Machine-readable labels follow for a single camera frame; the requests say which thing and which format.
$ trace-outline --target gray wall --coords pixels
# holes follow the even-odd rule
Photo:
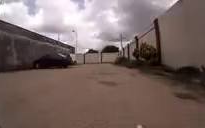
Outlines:
[[[10,34],[24,36],[24,37],[32,39],[32,40],[45,42],[45,43],[49,43],[49,44],[54,44],[54,45],[59,45],[61,47],[69,49],[71,53],[75,52],[75,48],[70,46],[70,45],[61,43],[59,41],[53,40],[53,39],[48,38],[46,36],[40,35],[38,33],[29,31],[29,30],[26,30],[24,28],[7,23],[7,22],[2,21],[2,20],[0,20],[0,30],[3,32],[10,33]]]
[[[57,51],[66,53],[67,49],[0,31],[0,72],[30,69],[34,60]]]
[[[205,0],[180,0],[158,19],[162,63],[205,66]]]

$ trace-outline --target cloud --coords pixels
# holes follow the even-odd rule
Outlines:
[[[154,18],[176,0],[12,0],[0,8],[0,19],[75,46],[78,51],[119,46],[147,30]]]

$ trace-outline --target bush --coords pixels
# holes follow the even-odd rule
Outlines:
[[[123,63],[127,63],[128,59],[122,56],[119,56],[116,58],[116,60],[114,61],[114,64],[120,65]]]

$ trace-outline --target concrete ground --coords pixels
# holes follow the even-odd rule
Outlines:
[[[168,84],[109,64],[0,74],[0,127],[205,128],[205,105]]]

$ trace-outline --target dark car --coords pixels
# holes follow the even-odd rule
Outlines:
[[[71,65],[72,59],[69,54],[47,54],[33,62],[34,68],[67,68]]]

